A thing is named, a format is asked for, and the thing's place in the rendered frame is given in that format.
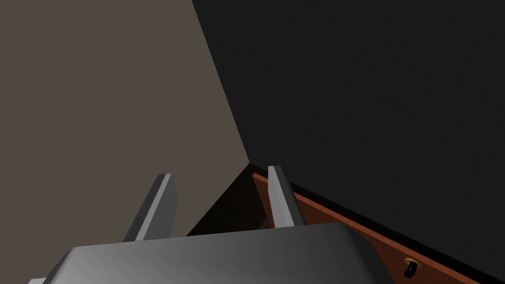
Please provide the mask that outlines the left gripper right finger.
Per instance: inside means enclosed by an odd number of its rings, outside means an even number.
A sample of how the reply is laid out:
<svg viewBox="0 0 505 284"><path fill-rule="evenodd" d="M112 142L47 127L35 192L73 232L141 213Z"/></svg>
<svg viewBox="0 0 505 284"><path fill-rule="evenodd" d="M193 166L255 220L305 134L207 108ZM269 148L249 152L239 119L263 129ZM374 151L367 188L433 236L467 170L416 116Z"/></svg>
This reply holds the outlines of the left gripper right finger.
<svg viewBox="0 0 505 284"><path fill-rule="evenodd" d="M275 228L306 225L294 191L281 166L268 167L268 196Z"/></svg>

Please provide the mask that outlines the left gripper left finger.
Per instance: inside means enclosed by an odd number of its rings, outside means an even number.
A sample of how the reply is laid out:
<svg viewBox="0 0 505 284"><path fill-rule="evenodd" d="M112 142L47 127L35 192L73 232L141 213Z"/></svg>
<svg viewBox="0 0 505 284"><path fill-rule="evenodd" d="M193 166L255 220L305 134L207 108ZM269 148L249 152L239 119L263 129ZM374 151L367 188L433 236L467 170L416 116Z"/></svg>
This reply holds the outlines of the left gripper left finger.
<svg viewBox="0 0 505 284"><path fill-rule="evenodd" d="M171 174L156 177L123 242L169 238L178 203Z"/></svg>

